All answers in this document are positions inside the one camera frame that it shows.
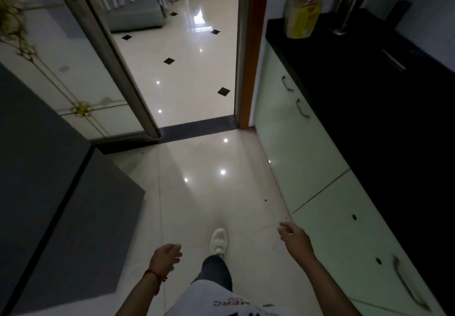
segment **black countertop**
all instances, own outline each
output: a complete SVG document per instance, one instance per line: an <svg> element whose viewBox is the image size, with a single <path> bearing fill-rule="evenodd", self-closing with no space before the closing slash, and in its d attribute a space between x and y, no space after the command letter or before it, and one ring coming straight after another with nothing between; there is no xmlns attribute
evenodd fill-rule
<svg viewBox="0 0 455 316"><path fill-rule="evenodd" d="M450 314L451 289L441 280L452 271L455 74L367 11L341 37L329 31L330 18L322 14L300 40L285 36L284 19L272 19L266 39Z"/></svg>

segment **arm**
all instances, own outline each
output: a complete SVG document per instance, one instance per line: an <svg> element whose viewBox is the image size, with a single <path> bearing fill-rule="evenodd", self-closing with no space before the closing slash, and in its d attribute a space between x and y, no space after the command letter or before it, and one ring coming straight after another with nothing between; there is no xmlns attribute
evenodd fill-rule
<svg viewBox="0 0 455 316"><path fill-rule="evenodd" d="M182 256L181 247L180 244L166 244L155 250L148 267L153 273L147 273L139 280L116 316L147 315L151 300L159 289L158 276L165 278L174 270L174 264L179 263Z"/></svg>
<svg viewBox="0 0 455 316"><path fill-rule="evenodd" d="M278 232L289 254L307 274L324 316L362 316L322 263L317 260L305 231L286 221L280 223Z"/></svg>

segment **shirt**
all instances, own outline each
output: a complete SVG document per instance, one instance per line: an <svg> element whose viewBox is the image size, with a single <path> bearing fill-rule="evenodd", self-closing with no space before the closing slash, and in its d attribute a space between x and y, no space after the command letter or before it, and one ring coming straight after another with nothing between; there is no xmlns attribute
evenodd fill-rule
<svg viewBox="0 0 455 316"><path fill-rule="evenodd" d="M166 316L294 316L275 306L258 307L224 287L208 280L192 283Z"/></svg>

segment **orange wooden door frame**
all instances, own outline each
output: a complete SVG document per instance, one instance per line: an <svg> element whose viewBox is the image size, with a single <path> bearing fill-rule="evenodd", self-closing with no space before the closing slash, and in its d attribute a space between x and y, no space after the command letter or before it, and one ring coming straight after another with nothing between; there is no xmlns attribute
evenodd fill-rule
<svg viewBox="0 0 455 316"><path fill-rule="evenodd" d="M251 102L253 100L254 81L258 69L259 49L267 0L250 0L247 39L242 78L240 105L240 129L247 129L250 122Z"/></svg>

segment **person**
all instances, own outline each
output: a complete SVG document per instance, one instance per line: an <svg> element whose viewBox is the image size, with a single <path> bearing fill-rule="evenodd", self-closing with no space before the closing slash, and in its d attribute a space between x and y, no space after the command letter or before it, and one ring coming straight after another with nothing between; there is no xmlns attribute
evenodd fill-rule
<svg viewBox="0 0 455 316"><path fill-rule="evenodd" d="M310 238L292 222L281 222L281 239L293 259L307 274L324 316L361 316L332 276L317 260ZM225 229L217 229L210 242L211 255L202 263L197 278L180 295L166 316L287 316L289 311L274 306L259 308L232 291L232 279L224 262L228 247ZM155 250L149 269L123 302L116 316L146 316L160 284L182 257L180 244L166 244Z"/></svg>

